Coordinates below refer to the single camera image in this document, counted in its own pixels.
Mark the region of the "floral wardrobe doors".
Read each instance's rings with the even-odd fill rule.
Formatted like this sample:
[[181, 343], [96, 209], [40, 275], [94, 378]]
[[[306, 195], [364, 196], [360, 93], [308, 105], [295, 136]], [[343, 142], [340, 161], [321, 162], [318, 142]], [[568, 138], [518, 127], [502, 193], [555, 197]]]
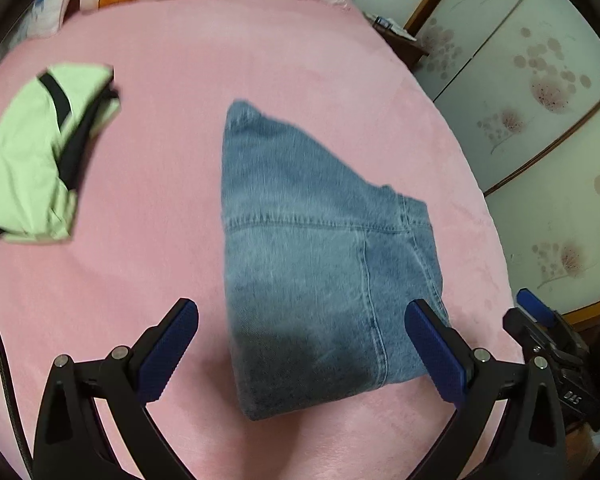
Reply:
[[600, 38], [568, 0], [442, 0], [418, 38], [512, 289], [562, 312], [600, 300]]

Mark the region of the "blue denim jacket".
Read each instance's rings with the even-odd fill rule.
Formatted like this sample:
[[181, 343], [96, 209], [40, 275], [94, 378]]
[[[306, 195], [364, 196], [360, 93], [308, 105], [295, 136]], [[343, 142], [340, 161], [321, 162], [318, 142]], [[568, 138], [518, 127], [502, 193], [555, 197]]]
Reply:
[[249, 102], [222, 145], [224, 285], [242, 412], [261, 420], [425, 374], [404, 327], [445, 316], [428, 209]]

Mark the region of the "pink cartoon cushion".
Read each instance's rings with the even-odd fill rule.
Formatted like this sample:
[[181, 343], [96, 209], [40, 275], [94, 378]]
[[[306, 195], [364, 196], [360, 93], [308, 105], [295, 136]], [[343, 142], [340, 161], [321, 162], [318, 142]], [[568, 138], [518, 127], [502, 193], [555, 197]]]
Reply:
[[69, 1], [34, 0], [16, 27], [15, 40], [23, 42], [57, 34], [64, 22]]

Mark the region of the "folded light green garment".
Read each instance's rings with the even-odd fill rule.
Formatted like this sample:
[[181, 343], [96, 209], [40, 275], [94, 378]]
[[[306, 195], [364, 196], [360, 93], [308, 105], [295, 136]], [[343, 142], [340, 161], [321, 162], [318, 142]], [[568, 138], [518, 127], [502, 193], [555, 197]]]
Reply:
[[68, 240], [92, 139], [119, 108], [110, 65], [52, 65], [18, 91], [0, 119], [0, 237]]

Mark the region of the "pink bed blanket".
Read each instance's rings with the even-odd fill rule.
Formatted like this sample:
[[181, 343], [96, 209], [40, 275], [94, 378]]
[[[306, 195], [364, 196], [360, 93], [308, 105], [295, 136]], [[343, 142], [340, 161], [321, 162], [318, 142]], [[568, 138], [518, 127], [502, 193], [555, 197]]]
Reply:
[[98, 138], [65, 244], [0, 240], [0, 331], [23, 425], [56, 356], [99, 359], [174, 302], [200, 329], [159, 428], [201, 479], [403, 479], [452, 408], [426, 378], [250, 422], [228, 354], [220, 206], [225, 116], [237, 99], [309, 133], [364, 179], [423, 200], [443, 302], [468, 344], [520, 359], [486, 202], [442, 115], [355, 8], [315, 0], [143, 0], [69, 18], [0, 64], [0, 117], [36, 74], [108, 64], [119, 115]]

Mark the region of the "dark wooden nightstand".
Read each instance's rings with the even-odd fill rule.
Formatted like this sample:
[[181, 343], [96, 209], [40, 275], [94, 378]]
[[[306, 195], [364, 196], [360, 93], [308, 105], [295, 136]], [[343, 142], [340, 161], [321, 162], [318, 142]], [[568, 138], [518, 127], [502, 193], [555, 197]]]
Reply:
[[428, 56], [417, 39], [393, 20], [371, 13], [364, 13], [364, 16], [411, 72]]

